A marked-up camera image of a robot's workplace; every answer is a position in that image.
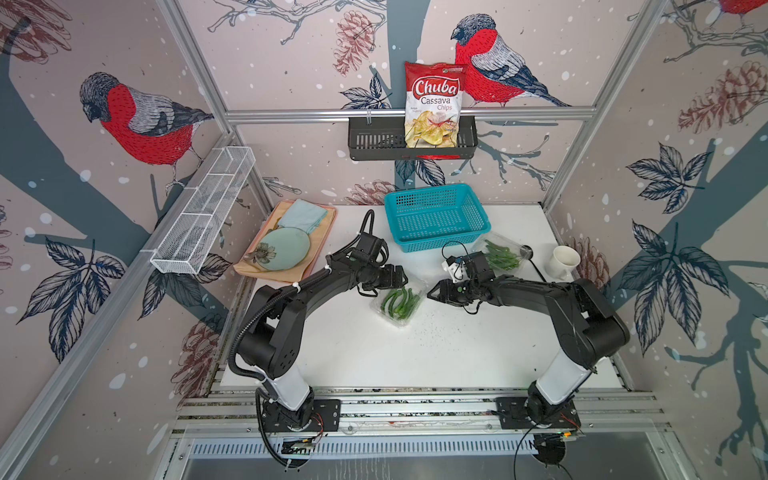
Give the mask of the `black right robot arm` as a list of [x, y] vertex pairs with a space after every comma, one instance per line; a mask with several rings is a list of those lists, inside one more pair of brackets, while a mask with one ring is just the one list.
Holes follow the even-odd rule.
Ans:
[[562, 414], [577, 390], [630, 340], [626, 324], [595, 284], [525, 280], [495, 275], [486, 256], [476, 252], [449, 257], [447, 264], [464, 270], [462, 279], [443, 279], [427, 293], [431, 300], [454, 307], [487, 303], [517, 307], [547, 315], [559, 351], [545, 372], [528, 387], [526, 417], [534, 426], [547, 426]]

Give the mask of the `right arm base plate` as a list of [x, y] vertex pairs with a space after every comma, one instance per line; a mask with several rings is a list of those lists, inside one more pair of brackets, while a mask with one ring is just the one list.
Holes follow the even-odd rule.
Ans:
[[572, 399], [552, 406], [543, 400], [521, 396], [497, 397], [495, 414], [502, 430], [527, 430], [528, 428], [577, 431], [581, 421]]

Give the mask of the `teal plastic basket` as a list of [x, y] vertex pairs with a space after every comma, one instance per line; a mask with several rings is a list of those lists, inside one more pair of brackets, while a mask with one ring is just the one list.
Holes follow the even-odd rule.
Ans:
[[491, 231], [482, 203], [466, 184], [391, 192], [384, 206], [393, 239], [404, 253], [471, 244]]

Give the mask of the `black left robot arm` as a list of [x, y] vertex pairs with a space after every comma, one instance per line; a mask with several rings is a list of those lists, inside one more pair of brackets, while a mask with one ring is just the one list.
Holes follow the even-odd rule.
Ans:
[[399, 288], [408, 277], [388, 262], [387, 242], [362, 232], [326, 257], [325, 267], [308, 278], [279, 289], [257, 290], [227, 355], [233, 374], [258, 383], [256, 398], [263, 414], [274, 413], [289, 429], [306, 427], [314, 413], [314, 391], [295, 362], [307, 318], [334, 297], [350, 290], [374, 297]]

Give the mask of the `clear clamshell container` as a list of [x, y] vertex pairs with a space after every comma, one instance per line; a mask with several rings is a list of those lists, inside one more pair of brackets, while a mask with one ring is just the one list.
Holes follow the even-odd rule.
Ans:
[[406, 327], [426, 298], [426, 284], [410, 281], [399, 288], [380, 290], [370, 302], [373, 313], [396, 327]]
[[524, 264], [533, 257], [531, 247], [521, 245], [494, 231], [481, 235], [472, 245], [471, 251], [483, 253], [497, 276], [517, 275]]

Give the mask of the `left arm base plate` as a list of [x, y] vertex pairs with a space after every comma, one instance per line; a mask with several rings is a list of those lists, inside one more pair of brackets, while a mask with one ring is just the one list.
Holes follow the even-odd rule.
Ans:
[[308, 398], [297, 411], [278, 402], [261, 400], [258, 420], [266, 433], [337, 432], [341, 418], [341, 401]]

